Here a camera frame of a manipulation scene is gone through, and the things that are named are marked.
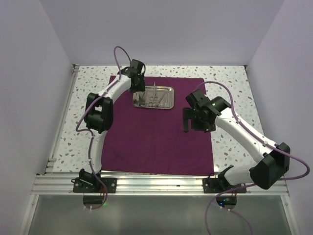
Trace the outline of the stainless steel instrument tray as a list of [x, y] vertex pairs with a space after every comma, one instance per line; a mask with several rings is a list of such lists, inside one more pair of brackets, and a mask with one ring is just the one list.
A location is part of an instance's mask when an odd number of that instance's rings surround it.
[[[175, 98], [175, 91], [174, 88], [168, 87], [168, 86], [157, 86], [157, 96], [158, 99], [162, 96], [164, 92], [169, 92], [169, 109], [172, 109], [174, 107], [174, 98]], [[149, 103], [152, 101], [153, 96], [153, 86], [145, 86], [145, 91], [142, 92], [142, 98], [140, 105], [134, 104], [134, 95], [132, 100], [132, 105], [137, 108], [147, 108], [147, 109], [160, 109], [155, 107], [150, 107]]]

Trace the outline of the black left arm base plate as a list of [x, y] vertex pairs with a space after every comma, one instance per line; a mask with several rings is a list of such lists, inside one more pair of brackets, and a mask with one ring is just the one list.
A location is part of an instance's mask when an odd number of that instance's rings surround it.
[[102, 183], [106, 186], [106, 190], [104, 190], [101, 183], [97, 180], [94, 184], [87, 183], [82, 181], [80, 178], [72, 179], [71, 182], [74, 184], [73, 192], [74, 193], [115, 193], [117, 187], [117, 178], [101, 178]]

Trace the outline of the steel forceps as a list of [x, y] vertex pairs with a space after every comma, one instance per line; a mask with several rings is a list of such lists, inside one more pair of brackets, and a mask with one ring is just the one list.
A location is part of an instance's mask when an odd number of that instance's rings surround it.
[[134, 104], [139, 106], [141, 103], [141, 98], [142, 98], [142, 92], [134, 93]]

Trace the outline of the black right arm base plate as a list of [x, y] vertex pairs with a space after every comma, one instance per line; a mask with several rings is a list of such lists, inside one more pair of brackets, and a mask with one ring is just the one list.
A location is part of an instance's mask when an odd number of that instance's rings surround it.
[[221, 193], [226, 190], [233, 189], [230, 193], [246, 193], [245, 188], [240, 188], [241, 185], [232, 186], [224, 178], [224, 174], [221, 172], [219, 174], [210, 174], [208, 177], [202, 178], [202, 187], [204, 193]]

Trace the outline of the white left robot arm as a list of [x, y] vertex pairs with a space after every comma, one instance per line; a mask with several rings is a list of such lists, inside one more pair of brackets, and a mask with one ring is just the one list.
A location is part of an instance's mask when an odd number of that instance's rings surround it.
[[80, 170], [79, 179], [90, 192], [97, 192], [104, 185], [98, 173], [102, 167], [103, 142], [113, 124], [113, 105], [127, 90], [131, 93], [145, 91], [145, 71], [145, 64], [133, 59], [104, 90], [97, 94], [90, 93], [87, 97], [85, 113], [79, 123], [86, 123], [84, 131], [91, 133], [91, 139], [88, 167]]

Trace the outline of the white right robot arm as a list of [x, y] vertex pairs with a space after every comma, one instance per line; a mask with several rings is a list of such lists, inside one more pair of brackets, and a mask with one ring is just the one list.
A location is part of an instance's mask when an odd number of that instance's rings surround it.
[[229, 192], [241, 184], [256, 184], [269, 189], [290, 167], [287, 156], [291, 149], [284, 142], [276, 144], [250, 126], [233, 110], [224, 98], [209, 99], [197, 89], [186, 97], [188, 108], [183, 109], [183, 130], [213, 132], [216, 127], [226, 131], [252, 157], [250, 165], [230, 165], [217, 178], [210, 178], [208, 185]]

